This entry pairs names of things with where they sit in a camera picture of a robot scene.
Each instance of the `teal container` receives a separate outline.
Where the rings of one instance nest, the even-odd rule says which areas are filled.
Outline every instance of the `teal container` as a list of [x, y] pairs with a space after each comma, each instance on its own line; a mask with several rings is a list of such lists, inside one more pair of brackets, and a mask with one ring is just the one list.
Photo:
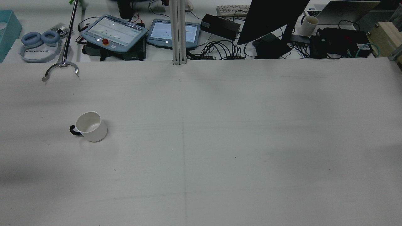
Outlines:
[[15, 40], [20, 37], [22, 26], [12, 10], [0, 10], [0, 23], [7, 23], [0, 30], [0, 63], [6, 58]]

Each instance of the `screen display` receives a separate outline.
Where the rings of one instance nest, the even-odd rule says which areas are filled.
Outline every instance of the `screen display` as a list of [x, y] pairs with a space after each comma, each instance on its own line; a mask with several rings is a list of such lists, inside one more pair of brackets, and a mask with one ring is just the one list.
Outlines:
[[88, 32], [125, 47], [141, 33], [141, 31], [137, 30], [135, 27], [121, 24], [106, 17], [91, 27]]
[[[195, 36], [197, 35], [197, 26], [186, 25], [186, 42], [195, 42]], [[152, 38], [157, 39], [172, 39], [172, 31], [170, 23], [164, 23], [156, 21], [154, 29], [151, 34]]]

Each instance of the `laptop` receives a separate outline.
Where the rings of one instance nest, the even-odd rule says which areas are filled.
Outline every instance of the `laptop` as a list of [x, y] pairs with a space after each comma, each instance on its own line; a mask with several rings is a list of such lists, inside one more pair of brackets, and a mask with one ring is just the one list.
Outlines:
[[[304, 15], [317, 17], [318, 24], [322, 25], [338, 25], [341, 20], [357, 22], [379, 3], [380, 1], [333, 0], [327, 5], [308, 4]], [[351, 25], [351, 23], [341, 21], [340, 25]]]

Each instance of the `touchscreen tablet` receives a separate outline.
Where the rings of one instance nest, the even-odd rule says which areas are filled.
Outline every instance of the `touchscreen tablet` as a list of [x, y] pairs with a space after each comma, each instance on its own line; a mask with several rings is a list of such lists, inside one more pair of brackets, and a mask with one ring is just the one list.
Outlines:
[[[195, 49], [198, 44], [201, 24], [186, 22], [186, 49]], [[169, 20], [154, 19], [147, 42], [161, 48], [172, 49], [172, 31]]]
[[119, 18], [103, 15], [82, 32], [82, 36], [95, 45], [115, 52], [127, 52], [147, 33], [141, 26]]

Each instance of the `red emergency stop button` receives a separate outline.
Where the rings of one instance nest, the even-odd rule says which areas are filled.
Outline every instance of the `red emergency stop button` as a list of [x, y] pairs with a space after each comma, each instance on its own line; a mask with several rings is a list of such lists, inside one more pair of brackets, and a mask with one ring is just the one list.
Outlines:
[[109, 45], [109, 40], [107, 40], [107, 39], [102, 39], [102, 44], [103, 44], [103, 45]]

